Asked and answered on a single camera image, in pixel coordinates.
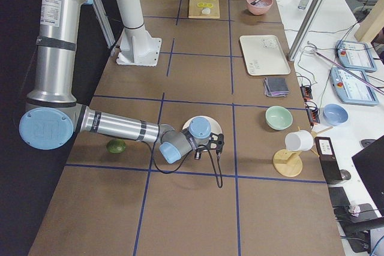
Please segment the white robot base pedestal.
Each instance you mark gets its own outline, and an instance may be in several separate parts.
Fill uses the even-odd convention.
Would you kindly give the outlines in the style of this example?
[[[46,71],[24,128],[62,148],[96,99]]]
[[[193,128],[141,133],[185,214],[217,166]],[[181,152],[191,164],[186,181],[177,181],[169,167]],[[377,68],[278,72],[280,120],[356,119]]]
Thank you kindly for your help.
[[[116,62],[119,65],[157,65],[161,38],[153,38],[145,28],[140,0],[116,0],[124,25],[120,52]]]

